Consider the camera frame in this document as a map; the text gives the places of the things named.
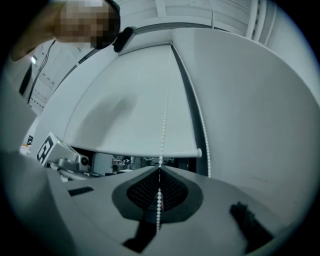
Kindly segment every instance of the sticker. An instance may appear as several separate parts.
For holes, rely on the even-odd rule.
[[[54,143],[50,137],[46,138],[45,142],[43,143],[41,149],[39,150],[38,154],[36,155],[36,158],[38,161],[41,162],[41,164],[44,163],[48,153],[50,152],[50,149],[53,147]]]
[[[26,144],[31,145],[33,140],[34,140],[34,137],[29,135],[28,142]]]

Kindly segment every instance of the black tool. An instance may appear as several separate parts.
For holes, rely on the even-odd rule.
[[[113,43],[113,49],[116,53],[120,53],[124,47],[130,43],[132,38],[136,35],[136,29],[136,27],[128,26],[118,35]]]
[[[274,238],[256,220],[255,215],[248,209],[246,204],[238,202],[237,204],[231,205],[230,213],[248,241],[246,253],[253,252]]]

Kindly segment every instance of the cable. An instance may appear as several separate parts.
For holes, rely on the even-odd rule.
[[[28,101],[27,101],[28,104],[29,104],[29,102],[30,102],[32,93],[33,93],[33,91],[34,91],[36,82],[37,82],[37,80],[38,80],[38,77],[39,77],[41,71],[44,69],[45,65],[46,65],[47,62],[48,62],[49,53],[50,53],[51,47],[54,45],[55,42],[56,42],[56,40],[53,40],[52,44],[50,45],[50,47],[49,47],[49,49],[48,49],[48,51],[47,51],[47,53],[46,53],[46,55],[45,55],[45,57],[44,57],[41,65],[40,65],[40,68],[39,68],[39,70],[38,70],[38,73],[37,73],[36,76],[35,76],[35,79],[34,79],[34,81],[33,81],[33,84],[32,84],[32,87],[31,87],[31,91],[30,91],[30,94],[29,94],[29,97],[28,97]]]

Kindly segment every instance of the hair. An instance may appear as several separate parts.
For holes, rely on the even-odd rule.
[[[121,28],[120,7],[113,0],[104,0],[111,8],[109,12],[108,28],[104,29],[102,36],[96,38],[94,48],[100,50],[110,45],[119,35]]]

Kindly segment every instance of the white wall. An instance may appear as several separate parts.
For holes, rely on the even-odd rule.
[[[212,25],[208,0],[119,0],[121,29],[161,23]]]
[[[308,88],[275,54],[244,37],[201,28],[172,34],[201,105],[212,177],[291,223],[319,181],[320,111]]]
[[[308,41],[279,7],[267,47],[297,72],[320,104],[320,68]]]
[[[213,13],[213,26],[245,36],[251,12],[251,0],[208,0]]]

